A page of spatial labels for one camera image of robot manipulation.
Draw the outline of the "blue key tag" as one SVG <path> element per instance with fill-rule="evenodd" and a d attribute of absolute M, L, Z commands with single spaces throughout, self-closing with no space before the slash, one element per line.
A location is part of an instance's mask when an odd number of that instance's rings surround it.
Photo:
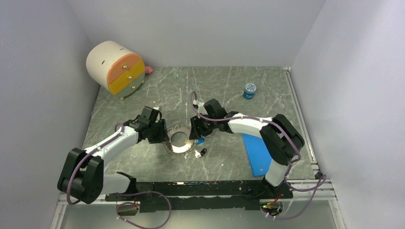
<path fill-rule="evenodd" d="M 199 144 L 201 144 L 201 143 L 203 143 L 205 141 L 205 138 L 200 138 L 200 139 L 198 139 L 198 141 L 197 141 L 197 145 L 199 145 Z"/>

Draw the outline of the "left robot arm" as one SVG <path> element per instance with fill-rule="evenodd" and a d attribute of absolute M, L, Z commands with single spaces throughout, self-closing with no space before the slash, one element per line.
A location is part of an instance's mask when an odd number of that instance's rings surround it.
<path fill-rule="evenodd" d="M 149 144 L 169 141 L 165 119 L 159 108 L 143 107 L 141 114 L 115 126 L 112 135 L 85 149 L 69 151 L 57 189 L 69 205 L 93 203 L 100 195 L 117 194 L 132 200 L 138 193 L 135 177 L 124 172 L 105 174 L 106 166 L 128 148 L 147 140 Z"/>

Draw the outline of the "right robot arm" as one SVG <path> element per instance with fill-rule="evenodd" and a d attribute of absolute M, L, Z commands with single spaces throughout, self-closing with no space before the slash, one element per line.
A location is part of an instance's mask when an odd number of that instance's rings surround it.
<path fill-rule="evenodd" d="M 293 158 L 299 158 L 305 145 L 301 134 L 282 114 L 275 117 L 255 117 L 239 112 L 227 112 L 216 99 L 205 103 L 191 100 L 196 115 L 190 119 L 190 140 L 210 135 L 214 129 L 230 134 L 246 134 L 262 139 L 272 159 L 265 175 L 263 193 L 268 198 L 276 197 L 288 173 Z"/>

